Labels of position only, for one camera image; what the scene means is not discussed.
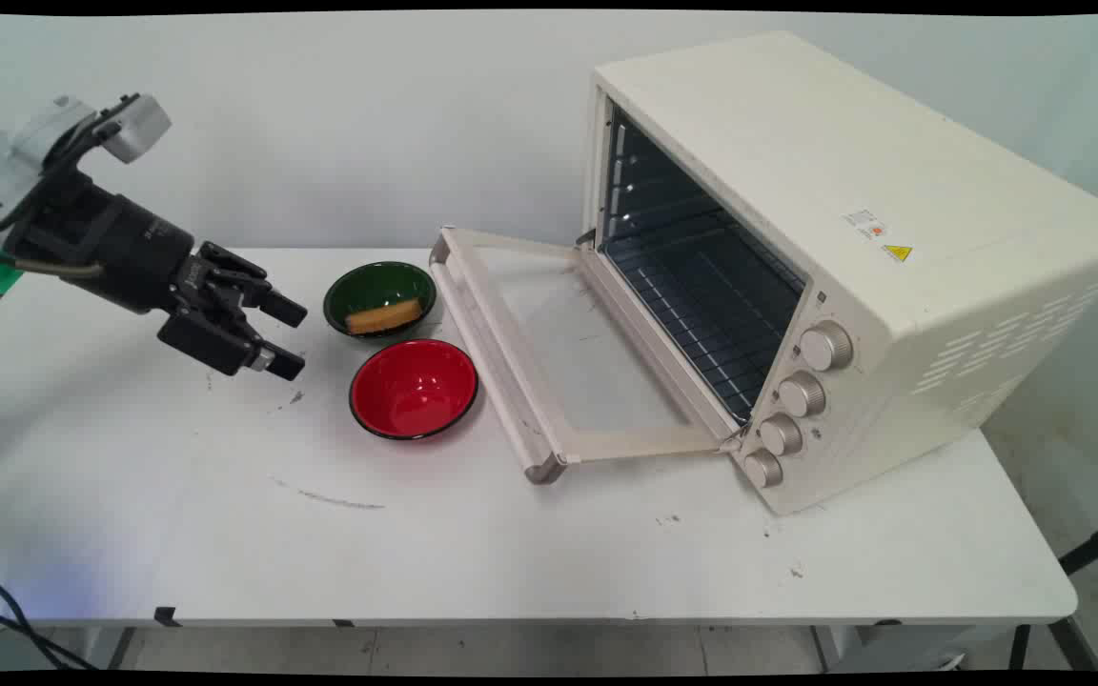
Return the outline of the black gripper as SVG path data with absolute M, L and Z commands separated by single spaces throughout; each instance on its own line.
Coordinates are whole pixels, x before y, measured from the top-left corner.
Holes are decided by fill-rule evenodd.
M 244 310 L 261 310 L 293 329 L 309 310 L 276 290 L 260 266 L 216 243 L 194 243 L 187 230 L 78 172 L 16 222 L 5 252 L 82 269 L 65 281 L 136 315 L 160 310 L 167 320 L 156 337 L 219 373 L 296 379 L 305 357 L 254 330 Z

